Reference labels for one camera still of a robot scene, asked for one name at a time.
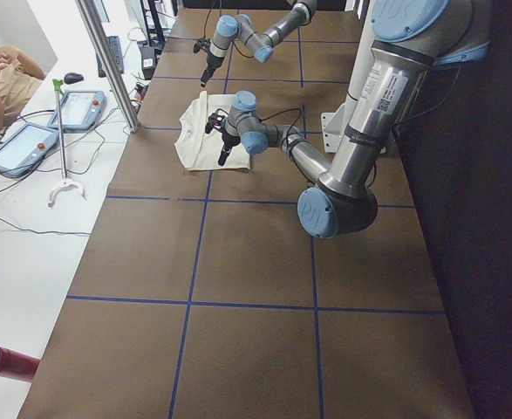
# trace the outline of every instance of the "table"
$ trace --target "table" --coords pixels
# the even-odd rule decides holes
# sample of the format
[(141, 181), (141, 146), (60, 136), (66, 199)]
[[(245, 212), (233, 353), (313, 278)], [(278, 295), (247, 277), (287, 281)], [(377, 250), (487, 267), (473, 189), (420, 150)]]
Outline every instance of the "table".
[[(472, 417), (397, 155), (378, 161), (376, 222), (320, 241), (278, 150), (249, 172), (181, 167), (206, 16), (179, 13), (19, 418)], [(266, 65), (233, 52), (208, 92), (252, 90), (261, 115), (301, 106), (320, 147), (358, 38), (353, 15), (318, 13)]]
[[(128, 47), (126, 33), (127, 28), (119, 34), (123, 49)], [(83, 47), (79, 62), (60, 57), (22, 114), (53, 109), (51, 80), (62, 79), (67, 72), (79, 72), (85, 80), (63, 86), (63, 89), (104, 91), (107, 102), (102, 117), (106, 117), (117, 103), (107, 80), (98, 77), (96, 68), (90, 45)], [(137, 82), (134, 75), (140, 69), (140, 53), (136, 45), (130, 45), (127, 50), (125, 68), (126, 73), (122, 76), (131, 90)], [(42, 114), (28, 120), (46, 124), (49, 118), (49, 114)], [(6, 138), (23, 123), (14, 124)], [(90, 233), (129, 134), (119, 109), (97, 131), (98, 134), (89, 133), (74, 144), (72, 142), (82, 134), (65, 135), (68, 169), (77, 172), (84, 171), (91, 162), (103, 141), (101, 135), (106, 139), (85, 174), (70, 174), (84, 185), (85, 200), (75, 189), (60, 192), (53, 208), (49, 208), (49, 194), (61, 180), (61, 172), (36, 172), (0, 194), (0, 217), (26, 229)], [(59, 153), (47, 158), (39, 167), (40, 170), (55, 168), (60, 168)], [(0, 189), (13, 183), (13, 180), (0, 176)], [(17, 232), (0, 222), (0, 346), (37, 358), (42, 356), (87, 240), (88, 235)], [(0, 378), (0, 418), (17, 416), (29, 387), (25, 382)]]

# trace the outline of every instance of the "black curtain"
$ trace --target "black curtain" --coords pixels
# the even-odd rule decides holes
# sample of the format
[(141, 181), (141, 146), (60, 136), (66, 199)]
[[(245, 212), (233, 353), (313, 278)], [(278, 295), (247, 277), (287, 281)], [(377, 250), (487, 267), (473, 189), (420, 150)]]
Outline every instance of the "black curtain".
[[(264, 10), (290, 10), (290, 6), (284, 0), (184, 0), (184, 7), (190, 9), (209, 9), (212, 4), (214, 9), (219, 9), (222, 3), (223, 9), (264, 9)], [(317, 1), (318, 10), (344, 10), (346, 0)]]
[[(418, 112), (446, 96), (432, 72)], [(488, 56), (405, 126), (399, 149), (479, 419), (512, 418), (512, 2), (494, 1)]]

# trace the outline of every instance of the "brown work surface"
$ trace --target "brown work surface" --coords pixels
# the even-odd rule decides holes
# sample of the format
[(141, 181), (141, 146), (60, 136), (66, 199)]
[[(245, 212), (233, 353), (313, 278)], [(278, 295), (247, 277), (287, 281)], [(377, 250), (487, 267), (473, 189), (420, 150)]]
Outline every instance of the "brown work surface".
[[(19, 417), (472, 417), (395, 146), (377, 161), (375, 223), (330, 240), (301, 227), (306, 181), (276, 149), (251, 170), (182, 167), (207, 13), (179, 12)], [(259, 31), (284, 15), (247, 13)], [(302, 108), (323, 152), (359, 34), (351, 13), (318, 12), (265, 65), (231, 49), (208, 92), (250, 90), (262, 118)]]

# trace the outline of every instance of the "computer mouse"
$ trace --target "computer mouse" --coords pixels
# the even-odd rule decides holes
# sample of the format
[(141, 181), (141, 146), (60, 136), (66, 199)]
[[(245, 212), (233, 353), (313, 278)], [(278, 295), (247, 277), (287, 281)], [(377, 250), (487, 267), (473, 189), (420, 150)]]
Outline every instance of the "computer mouse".
[(64, 76), (64, 83), (67, 85), (71, 85), (73, 83), (77, 83), (78, 81), (81, 81), (83, 79), (83, 76), (77, 72), (68, 72)]

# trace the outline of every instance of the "white cloth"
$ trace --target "white cloth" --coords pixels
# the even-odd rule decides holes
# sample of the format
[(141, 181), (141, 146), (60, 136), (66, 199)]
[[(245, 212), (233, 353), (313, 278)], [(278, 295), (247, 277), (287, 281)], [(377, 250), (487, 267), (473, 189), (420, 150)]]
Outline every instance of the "white cloth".
[(180, 117), (182, 131), (174, 144), (180, 161), (187, 170), (214, 170), (218, 168), (249, 168), (249, 154), (242, 145), (232, 148), (224, 166), (217, 164), (222, 150), (221, 133), (212, 130), (205, 134), (208, 117), (216, 109), (230, 109), (234, 94), (210, 94), (202, 91), (192, 100)]

